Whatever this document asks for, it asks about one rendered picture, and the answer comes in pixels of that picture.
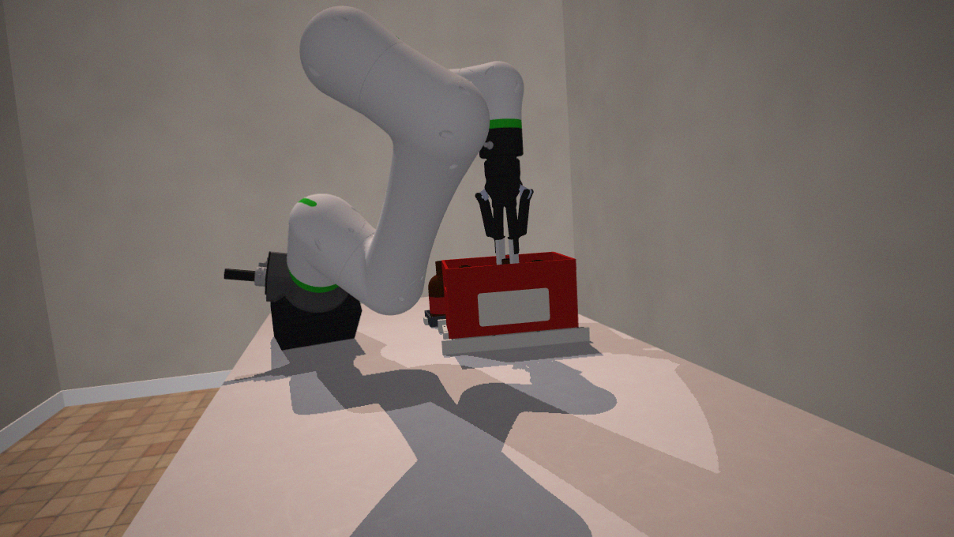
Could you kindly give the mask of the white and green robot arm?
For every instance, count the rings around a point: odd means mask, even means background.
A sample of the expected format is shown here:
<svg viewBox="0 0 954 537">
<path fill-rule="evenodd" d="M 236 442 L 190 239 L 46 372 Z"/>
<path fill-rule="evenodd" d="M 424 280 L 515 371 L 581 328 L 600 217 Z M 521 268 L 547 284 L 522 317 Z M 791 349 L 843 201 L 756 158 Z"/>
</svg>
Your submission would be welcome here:
<svg viewBox="0 0 954 537">
<path fill-rule="evenodd" d="M 224 270 L 226 280 L 265 287 L 266 302 L 285 296 L 321 313 L 349 293 L 380 315 L 410 310 L 425 288 L 441 221 L 476 156 L 524 153 L 524 82 L 515 67 L 446 69 L 379 23 L 353 6 L 331 6 L 306 25 L 299 47 L 317 90 L 392 139 L 377 228 L 339 197 L 301 199 L 289 217 L 287 253 L 269 252 L 255 271 Z"/>
</svg>

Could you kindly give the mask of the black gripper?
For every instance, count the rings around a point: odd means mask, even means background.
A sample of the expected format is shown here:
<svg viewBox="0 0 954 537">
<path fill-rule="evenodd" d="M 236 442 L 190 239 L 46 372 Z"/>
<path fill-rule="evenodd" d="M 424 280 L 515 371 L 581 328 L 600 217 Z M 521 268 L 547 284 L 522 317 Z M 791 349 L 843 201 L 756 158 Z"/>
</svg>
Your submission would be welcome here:
<svg viewBox="0 0 954 537">
<path fill-rule="evenodd" d="M 483 218 L 483 228 L 487 237 L 494 238 L 497 265 L 501 265 L 501 260 L 505 260 L 505 240 L 502 239 L 505 207 L 509 230 L 509 237 L 506 237 L 509 239 L 509 260 L 511 265 L 516 265 L 519 263 L 519 237 L 527 234 L 529 199 L 534 191 L 522 184 L 519 158 L 486 160 L 483 162 L 483 170 L 486 176 L 485 189 L 475 194 Z M 517 220 L 516 197 L 519 193 L 521 199 Z M 488 196 L 492 199 L 493 216 Z"/>
</svg>

